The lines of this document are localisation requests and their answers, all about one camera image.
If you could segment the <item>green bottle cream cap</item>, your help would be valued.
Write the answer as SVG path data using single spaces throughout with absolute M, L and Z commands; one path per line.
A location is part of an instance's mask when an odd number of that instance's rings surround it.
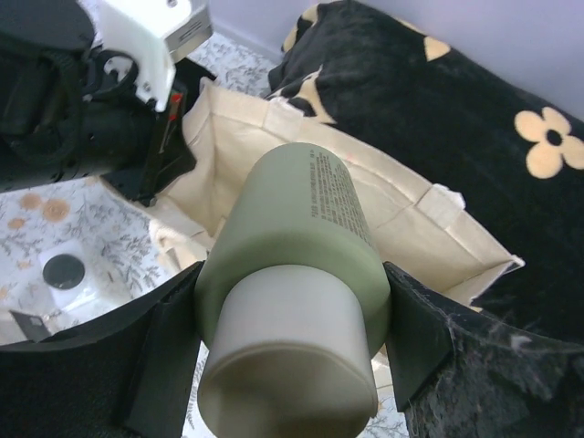
M 218 437 L 354 437 L 390 286 L 345 164 L 289 143 L 248 174 L 194 288 L 209 354 L 199 412 Z

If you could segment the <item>beige canvas tote bag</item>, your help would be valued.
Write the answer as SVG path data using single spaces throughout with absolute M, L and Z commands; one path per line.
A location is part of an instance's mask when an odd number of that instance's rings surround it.
M 183 130 L 196 166 L 149 209 L 151 240 L 171 273 L 205 258 L 252 167 L 289 142 L 317 144 L 342 159 L 381 257 L 432 290 L 467 305 L 524 264 L 465 210 L 461 194 L 281 98 L 260 99 L 203 80 Z

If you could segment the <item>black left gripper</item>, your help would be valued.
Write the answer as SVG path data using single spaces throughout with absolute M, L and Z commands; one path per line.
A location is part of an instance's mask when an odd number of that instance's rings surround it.
M 59 164 L 61 182 L 100 176 L 126 200 L 150 205 L 195 169 L 183 118 L 196 102 L 196 69 L 177 68 L 168 109 L 158 113 L 128 93 L 91 103 L 79 144 Z

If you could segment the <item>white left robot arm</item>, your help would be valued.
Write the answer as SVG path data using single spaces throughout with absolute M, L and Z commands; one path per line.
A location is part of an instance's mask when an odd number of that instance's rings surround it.
M 163 2 L 108 1 L 96 30 L 76 1 L 1 4 L 1 189 L 102 176 L 150 204 L 197 163 L 187 88 Z

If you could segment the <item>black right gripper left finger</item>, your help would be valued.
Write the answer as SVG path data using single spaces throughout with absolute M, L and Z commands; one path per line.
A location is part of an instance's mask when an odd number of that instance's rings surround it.
M 2 436 L 182 436 L 201 343 L 201 268 L 40 342 L 4 345 Z

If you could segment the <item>white bottle black cap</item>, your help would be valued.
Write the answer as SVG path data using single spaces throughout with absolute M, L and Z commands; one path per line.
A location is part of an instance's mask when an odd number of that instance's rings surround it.
M 109 262 L 78 240 L 40 253 L 33 280 L 1 305 L 1 343 L 39 342 L 128 302 Z

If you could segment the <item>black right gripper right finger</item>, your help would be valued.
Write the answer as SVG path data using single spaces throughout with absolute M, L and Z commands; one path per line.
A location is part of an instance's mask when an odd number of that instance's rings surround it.
M 436 293 L 394 264 L 386 347 L 412 437 L 580 437 L 583 347 Z

